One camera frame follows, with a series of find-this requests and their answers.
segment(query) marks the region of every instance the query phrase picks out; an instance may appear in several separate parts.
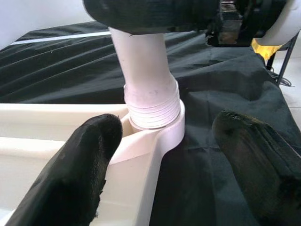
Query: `white pvc pipe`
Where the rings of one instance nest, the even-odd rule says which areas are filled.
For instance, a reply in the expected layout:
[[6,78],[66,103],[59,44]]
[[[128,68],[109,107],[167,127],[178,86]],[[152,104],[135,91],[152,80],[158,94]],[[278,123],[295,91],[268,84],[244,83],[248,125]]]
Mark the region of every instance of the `white pvc pipe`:
[[262,46],[286,44],[301,29],[301,0],[288,0],[273,26],[256,41]]
[[110,28],[124,74],[125,102],[134,126],[154,129],[180,113],[178,85],[168,68],[163,34],[130,35]]
[[81,0],[0,0],[0,50],[32,30],[88,21]]

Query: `black cloth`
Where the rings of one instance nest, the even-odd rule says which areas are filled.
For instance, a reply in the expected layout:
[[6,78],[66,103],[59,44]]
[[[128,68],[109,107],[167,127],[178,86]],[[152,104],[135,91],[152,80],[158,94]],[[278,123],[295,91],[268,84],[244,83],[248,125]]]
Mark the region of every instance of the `black cloth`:
[[[42,36],[103,30],[88,25]],[[197,32],[165,39],[186,107],[185,138],[162,160],[150,225],[258,226],[211,125],[223,109],[250,115],[273,126],[301,154],[300,131],[283,95],[251,48],[212,48]],[[0,52],[0,81],[2,103],[124,103],[124,79],[109,36],[9,46]]]

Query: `white pipe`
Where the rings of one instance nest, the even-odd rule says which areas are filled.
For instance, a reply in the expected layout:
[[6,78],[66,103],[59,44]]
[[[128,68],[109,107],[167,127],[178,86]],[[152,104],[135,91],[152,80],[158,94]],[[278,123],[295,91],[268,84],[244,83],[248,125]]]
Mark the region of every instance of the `white pipe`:
[[32,30],[88,21],[81,0],[0,0],[0,50]]
[[163,34],[130,35],[110,28],[124,74],[133,126],[155,129],[179,115],[178,85],[168,68]]

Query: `white plastic part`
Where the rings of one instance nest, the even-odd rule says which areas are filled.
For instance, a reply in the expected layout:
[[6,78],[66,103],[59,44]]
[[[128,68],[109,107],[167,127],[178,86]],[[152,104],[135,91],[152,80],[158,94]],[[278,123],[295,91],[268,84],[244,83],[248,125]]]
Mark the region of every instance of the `white plastic part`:
[[0,0],[0,50],[32,30],[89,21],[82,0]]
[[262,38],[256,41],[262,46],[280,46],[292,39],[301,29],[301,0],[287,0],[277,21]]
[[163,34],[130,35],[110,28],[126,80],[125,102],[133,126],[156,129],[180,113],[178,84],[168,68]]
[[[126,105],[0,104],[0,211],[18,206],[80,124],[112,113],[121,119],[123,138],[108,166],[99,216],[91,226],[148,226],[162,157],[184,136],[185,108],[181,102],[180,114],[167,127],[142,131],[131,126],[127,112]],[[0,226],[9,217],[0,218]]]

